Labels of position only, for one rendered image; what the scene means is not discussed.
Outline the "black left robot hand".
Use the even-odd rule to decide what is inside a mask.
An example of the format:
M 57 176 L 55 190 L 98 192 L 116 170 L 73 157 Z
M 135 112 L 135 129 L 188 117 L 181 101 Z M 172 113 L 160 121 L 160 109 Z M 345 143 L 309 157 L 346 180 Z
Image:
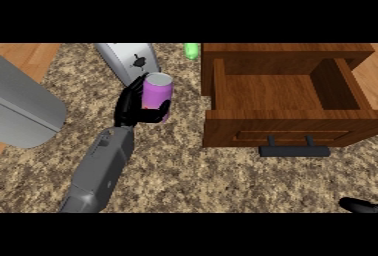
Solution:
M 138 122 L 159 123 L 168 113 L 171 104 L 169 100 L 165 100 L 156 109 L 141 108 L 144 78 L 145 76 L 138 76 L 120 92 L 113 112 L 114 127 L 135 126 Z

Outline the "green bottle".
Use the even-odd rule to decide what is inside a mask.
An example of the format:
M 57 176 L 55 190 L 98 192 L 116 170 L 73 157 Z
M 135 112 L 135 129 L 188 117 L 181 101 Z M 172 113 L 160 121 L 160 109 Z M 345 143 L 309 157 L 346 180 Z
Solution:
M 199 46 L 196 43 L 184 44 L 184 56 L 187 59 L 194 60 L 199 55 Z

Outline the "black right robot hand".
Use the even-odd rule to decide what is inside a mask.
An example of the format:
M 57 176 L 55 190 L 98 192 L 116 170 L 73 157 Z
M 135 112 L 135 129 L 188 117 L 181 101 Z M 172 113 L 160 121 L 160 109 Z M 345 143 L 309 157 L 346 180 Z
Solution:
M 339 206 L 352 213 L 378 213 L 378 204 L 349 197 L 339 199 Z

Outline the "wooden cabinet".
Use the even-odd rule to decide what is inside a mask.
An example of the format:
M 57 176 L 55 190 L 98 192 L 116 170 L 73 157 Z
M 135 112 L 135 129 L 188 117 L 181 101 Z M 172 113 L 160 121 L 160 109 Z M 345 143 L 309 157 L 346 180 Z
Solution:
M 202 43 L 200 93 L 210 95 L 215 59 L 230 75 L 306 75 L 323 59 L 340 58 L 354 69 L 373 52 L 367 43 Z

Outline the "white toaster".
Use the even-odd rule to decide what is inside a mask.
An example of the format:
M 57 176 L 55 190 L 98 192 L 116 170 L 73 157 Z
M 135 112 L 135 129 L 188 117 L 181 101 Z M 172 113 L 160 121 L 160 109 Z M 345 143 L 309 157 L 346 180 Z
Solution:
M 150 43 L 95 43 L 94 47 L 125 86 L 144 73 L 160 71 Z

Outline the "large grey appliance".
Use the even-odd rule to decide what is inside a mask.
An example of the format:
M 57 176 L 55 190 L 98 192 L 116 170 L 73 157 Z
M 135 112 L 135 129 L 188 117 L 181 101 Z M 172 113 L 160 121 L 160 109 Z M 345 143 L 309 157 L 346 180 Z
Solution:
M 60 99 L 0 56 L 0 142 L 39 146 L 60 131 L 64 117 Z

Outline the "open wooden drawer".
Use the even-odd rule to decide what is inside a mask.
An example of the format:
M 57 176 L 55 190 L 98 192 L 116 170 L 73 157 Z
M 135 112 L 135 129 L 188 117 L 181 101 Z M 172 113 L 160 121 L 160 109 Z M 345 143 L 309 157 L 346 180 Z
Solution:
M 321 60 L 305 75 L 234 75 L 212 62 L 206 147 L 302 146 L 306 138 L 343 147 L 376 135 L 378 110 L 343 59 Z

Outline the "purple can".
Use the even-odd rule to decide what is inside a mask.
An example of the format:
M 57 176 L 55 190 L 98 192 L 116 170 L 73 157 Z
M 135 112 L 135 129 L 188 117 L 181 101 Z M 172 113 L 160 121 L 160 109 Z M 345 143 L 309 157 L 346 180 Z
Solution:
M 160 72 L 145 75 L 141 93 L 141 122 L 157 123 L 168 119 L 172 95 L 172 78 Z

